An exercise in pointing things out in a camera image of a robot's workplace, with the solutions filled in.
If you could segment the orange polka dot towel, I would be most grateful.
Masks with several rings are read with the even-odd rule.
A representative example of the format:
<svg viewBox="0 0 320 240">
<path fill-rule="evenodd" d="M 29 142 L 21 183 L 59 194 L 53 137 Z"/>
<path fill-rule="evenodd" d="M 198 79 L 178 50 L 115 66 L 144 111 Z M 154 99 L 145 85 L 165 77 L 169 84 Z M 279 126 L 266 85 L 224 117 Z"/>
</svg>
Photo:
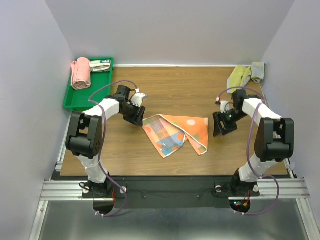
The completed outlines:
<svg viewBox="0 0 320 240">
<path fill-rule="evenodd" d="M 143 130 L 162 158 L 178 151 L 189 142 L 201 156 L 209 145 L 207 117 L 156 114 L 143 119 Z"/>
</svg>

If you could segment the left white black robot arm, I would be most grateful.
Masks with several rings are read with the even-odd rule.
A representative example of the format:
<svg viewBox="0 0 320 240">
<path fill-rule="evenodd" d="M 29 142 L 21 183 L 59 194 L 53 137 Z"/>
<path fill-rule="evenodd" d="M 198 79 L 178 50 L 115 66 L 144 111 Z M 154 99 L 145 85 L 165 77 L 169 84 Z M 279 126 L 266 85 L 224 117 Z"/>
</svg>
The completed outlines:
<svg viewBox="0 0 320 240">
<path fill-rule="evenodd" d="M 91 109 L 71 114 L 65 147 L 85 168 L 87 182 L 80 184 L 85 194 L 106 197 L 111 193 L 110 174 L 101 161 L 107 120 L 121 114 L 126 122 L 143 126 L 146 110 L 143 102 L 147 95 L 136 88 L 130 96 L 131 91 L 129 87 L 119 85 L 115 94 L 106 96 Z"/>
</svg>

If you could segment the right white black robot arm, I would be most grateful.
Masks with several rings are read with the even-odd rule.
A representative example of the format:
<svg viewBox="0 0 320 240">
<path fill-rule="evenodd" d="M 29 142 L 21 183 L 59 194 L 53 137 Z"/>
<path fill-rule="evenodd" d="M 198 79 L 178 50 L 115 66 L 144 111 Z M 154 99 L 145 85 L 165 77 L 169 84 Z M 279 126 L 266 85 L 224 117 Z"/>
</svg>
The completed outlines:
<svg viewBox="0 0 320 240">
<path fill-rule="evenodd" d="M 231 102 L 219 96 L 215 101 L 220 110 L 213 113 L 214 137 L 236 131 L 237 122 L 246 116 L 251 117 L 251 126 L 258 126 L 253 155 L 247 149 L 246 164 L 235 171 L 230 182 L 215 187 L 218 194 L 228 197 L 257 192 L 257 181 L 264 173 L 294 153 L 294 121 L 274 113 L 261 95 L 248 94 L 246 90 L 234 91 Z"/>
</svg>

